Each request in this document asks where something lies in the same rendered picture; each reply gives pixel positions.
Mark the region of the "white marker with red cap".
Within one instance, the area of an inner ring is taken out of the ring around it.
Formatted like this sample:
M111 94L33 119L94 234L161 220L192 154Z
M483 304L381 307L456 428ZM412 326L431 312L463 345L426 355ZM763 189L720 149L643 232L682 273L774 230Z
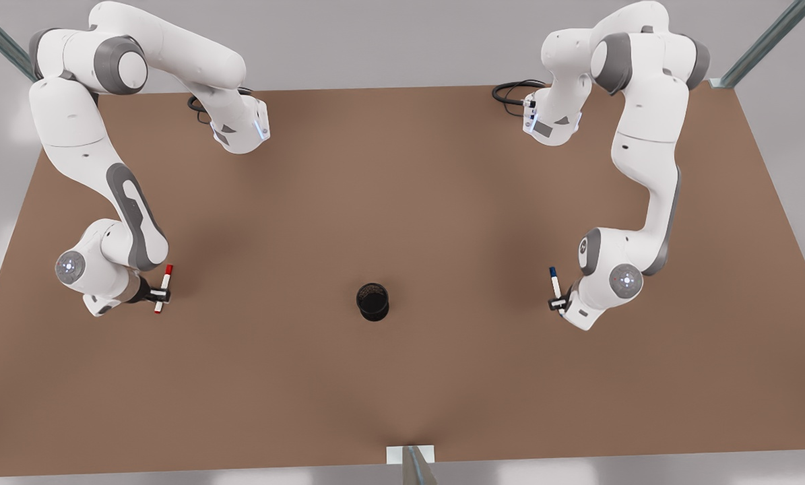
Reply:
M156 314L161 313L163 306L165 304L168 304L170 300L170 291L168 287L172 272L173 272L173 265L168 264L163 274L161 286L156 290L152 291L152 294L156 296L156 303L154 307L154 313Z

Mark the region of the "black mesh pen cup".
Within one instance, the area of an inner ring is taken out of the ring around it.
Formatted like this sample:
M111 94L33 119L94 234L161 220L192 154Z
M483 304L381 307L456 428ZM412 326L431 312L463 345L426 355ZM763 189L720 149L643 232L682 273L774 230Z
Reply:
M381 321L389 313L389 293L381 284L367 283L357 291L356 306L368 321Z

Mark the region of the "silver frame post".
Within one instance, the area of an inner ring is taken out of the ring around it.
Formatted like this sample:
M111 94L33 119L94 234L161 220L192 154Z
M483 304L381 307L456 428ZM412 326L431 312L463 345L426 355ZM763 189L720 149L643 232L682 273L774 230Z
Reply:
M734 89L804 18L805 0L793 0L721 77L708 81L710 86Z
M386 463L401 465L401 485L437 485L437 479L430 468L435 463L433 445L386 447Z
M26 50L0 26L0 53L32 82L36 82L32 61Z

